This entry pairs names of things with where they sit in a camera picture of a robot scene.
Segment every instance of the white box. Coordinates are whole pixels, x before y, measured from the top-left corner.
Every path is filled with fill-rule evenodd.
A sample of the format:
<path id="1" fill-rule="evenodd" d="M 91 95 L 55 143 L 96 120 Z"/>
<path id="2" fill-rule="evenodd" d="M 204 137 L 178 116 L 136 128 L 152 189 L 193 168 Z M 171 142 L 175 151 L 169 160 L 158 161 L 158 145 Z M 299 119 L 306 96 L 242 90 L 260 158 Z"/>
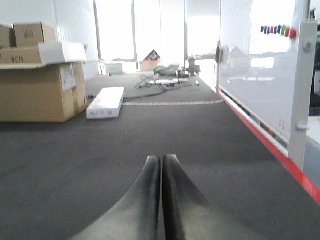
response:
<path id="1" fill-rule="evenodd" d="M 41 42 L 38 44 L 41 61 L 44 65 L 82 62 L 87 60 L 82 43 Z"/>
<path id="2" fill-rule="evenodd" d="M 86 109 L 87 119 L 117 118 L 125 96 L 124 87 L 103 88 Z"/>

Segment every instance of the whiteboard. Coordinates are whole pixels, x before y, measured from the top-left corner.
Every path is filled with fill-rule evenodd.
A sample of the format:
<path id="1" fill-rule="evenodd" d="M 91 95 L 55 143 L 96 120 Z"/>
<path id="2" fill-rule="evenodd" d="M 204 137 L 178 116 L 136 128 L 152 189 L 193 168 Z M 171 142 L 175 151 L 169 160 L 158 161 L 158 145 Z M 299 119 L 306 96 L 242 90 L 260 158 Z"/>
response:
<path id="1" fill-rule="evenodd" d="M 308 119 L 315 56 L 302 46 L 308 38 L 315 43 L 317 31 L 315 22 L 314 30 L 306 23 L 308 12 L 308 0 L 221 1 L 220 42 L 228 54 L 219 66 L 218 87 L 275 132 L 288 149 L 303 139 L 296 136 L 296 125 Z M 261 32 L 264 26 L 279 25 L 295 29 L 296 37 Z M 299 147 L 304 153 L 303 135 L 304 145 L 301 141 Z"/>
<path id="2" fill-rule="evenodd" d="M 261 26 L 299 30 L 302 6 L 301 0 L 221 2 L 221 44 L 229 46 L 229 56 L 220 68 L 220 88 L 284 140 L 290 139 L 299 38 L 263 34 Z"/>

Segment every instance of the white ceiling wall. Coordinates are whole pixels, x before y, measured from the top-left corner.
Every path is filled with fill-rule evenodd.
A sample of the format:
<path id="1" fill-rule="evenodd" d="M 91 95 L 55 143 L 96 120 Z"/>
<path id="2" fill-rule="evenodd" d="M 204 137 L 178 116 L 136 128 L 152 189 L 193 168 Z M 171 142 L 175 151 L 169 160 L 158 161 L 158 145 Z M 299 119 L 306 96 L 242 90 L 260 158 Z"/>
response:
<path id="1" fill-rule="evenodd" d="M 220 0 L 186 0 L 188 17 L 220 16 Z"/>

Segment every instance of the label on box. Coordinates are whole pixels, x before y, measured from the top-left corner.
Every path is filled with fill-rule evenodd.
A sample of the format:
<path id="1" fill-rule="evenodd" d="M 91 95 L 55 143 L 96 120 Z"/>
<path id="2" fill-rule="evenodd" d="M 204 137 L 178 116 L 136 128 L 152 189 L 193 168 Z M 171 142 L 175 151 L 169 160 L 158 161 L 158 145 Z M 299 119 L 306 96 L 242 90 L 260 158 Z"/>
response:
<path id="1" fill-rule="evenodd" d="M 76 74 L 72 64 L 60 67 L 60 77 L 63 91 L 67 91 L 76 86 Z"/>

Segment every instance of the small box in distance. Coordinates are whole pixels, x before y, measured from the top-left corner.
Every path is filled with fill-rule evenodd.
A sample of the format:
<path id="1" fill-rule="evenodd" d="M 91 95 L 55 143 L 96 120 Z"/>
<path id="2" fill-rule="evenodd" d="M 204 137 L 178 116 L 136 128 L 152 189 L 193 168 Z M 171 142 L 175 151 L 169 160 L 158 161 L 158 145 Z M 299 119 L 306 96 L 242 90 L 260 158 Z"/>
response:
<path id="1" fill-rule="evenodd" d="M 50 42 L 38 44 L 44 65 L 83 62 L 87 60 L 85 47 L 77 42 Z"/>
<path id="2" fill-rule="evenodd" d="M 15 31 L 11 26 L 0 24 L 0 49 L 16 46 Z"/>
<path id="3" fill-rule="evenodd" d="M 117 118 L 125 96 L 124 87 L 103 88 L 86 109 L 87 119 Z"/>
<path id="4" fill-rule="evenodd" d="M 17 47 L 57 41 L 55 29 L 43 22 L 15 23 L 13 29 Z"/>

